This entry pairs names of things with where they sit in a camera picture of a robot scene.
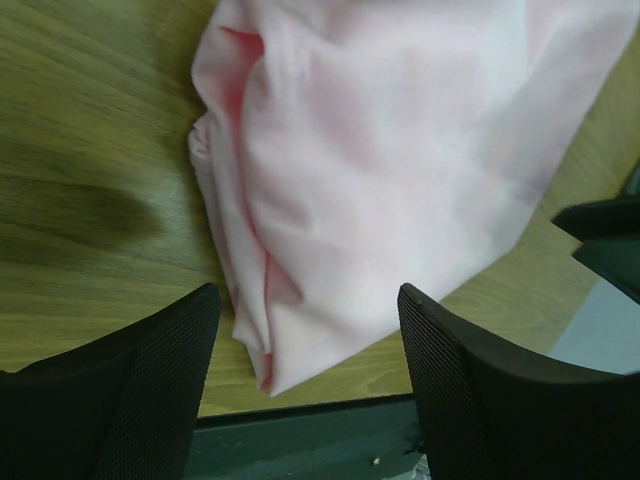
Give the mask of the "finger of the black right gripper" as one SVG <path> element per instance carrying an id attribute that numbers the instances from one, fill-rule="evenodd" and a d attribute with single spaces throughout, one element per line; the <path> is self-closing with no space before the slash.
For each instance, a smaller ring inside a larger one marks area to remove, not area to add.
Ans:
<path id="1" fill-rule="evenodd" d="M 639 303 L 638 238 L 587 240 L 575 250 L 573 257 Z"/>
<path id="2" fill-rule="evenodd" d="M 552 223 L 576 239 L 639 234 L 639 199 L 619 198 L 569 206 Z"/>

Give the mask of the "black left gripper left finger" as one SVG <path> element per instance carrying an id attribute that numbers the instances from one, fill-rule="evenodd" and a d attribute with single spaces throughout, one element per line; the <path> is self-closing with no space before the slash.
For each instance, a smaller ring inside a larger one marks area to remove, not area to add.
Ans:
<path id="1" fill-rule="evenodd" d="M 221 312 L 205 284 L 161 311 L 1 374 L 4 479 L 180 479 Z"/>

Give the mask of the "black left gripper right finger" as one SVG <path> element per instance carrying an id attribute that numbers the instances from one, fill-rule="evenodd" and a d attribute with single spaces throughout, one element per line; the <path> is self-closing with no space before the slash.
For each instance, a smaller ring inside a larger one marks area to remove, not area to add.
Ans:
<path id="1" fill-rule="evenodd" d="M 411 284 L 400 330 L 435 479 L 635 479 L 639 377 L 554 360 Z"/>

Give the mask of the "pink t-shirt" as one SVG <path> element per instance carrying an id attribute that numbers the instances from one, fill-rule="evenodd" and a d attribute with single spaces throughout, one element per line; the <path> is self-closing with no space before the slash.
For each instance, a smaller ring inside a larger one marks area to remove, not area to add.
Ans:
<path id="1" fill-rule="evenodd" d="M 635 33 L 635 1 L 222 1 L 192 165 L 278 395 L 508 253 Z"/>

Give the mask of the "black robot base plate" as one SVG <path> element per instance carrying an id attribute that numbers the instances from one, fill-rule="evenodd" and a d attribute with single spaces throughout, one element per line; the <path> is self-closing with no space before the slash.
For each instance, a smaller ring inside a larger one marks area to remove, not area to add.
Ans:
<path id="1" fill-rule="evenodd" d="M 411 475 L 421 432 L 410 394 L 204 417 L 187 479 L 391 479 Z"/>

